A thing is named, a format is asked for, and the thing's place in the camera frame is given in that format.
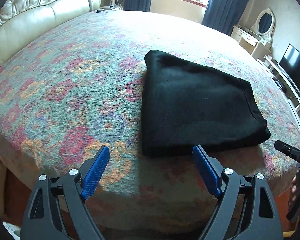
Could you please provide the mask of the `right hand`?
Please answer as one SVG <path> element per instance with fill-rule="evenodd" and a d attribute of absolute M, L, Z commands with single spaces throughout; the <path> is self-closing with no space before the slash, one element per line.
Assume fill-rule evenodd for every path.
<path fill-rule="evenodd" d="M 291 182 L 291 185 L 290 185 L 289 201 L 288 201 L 289 207 L 291 207 L 295 203 L 296 192 L 297 192 L 296 176 L 294 176 L 294 178 Z"/>

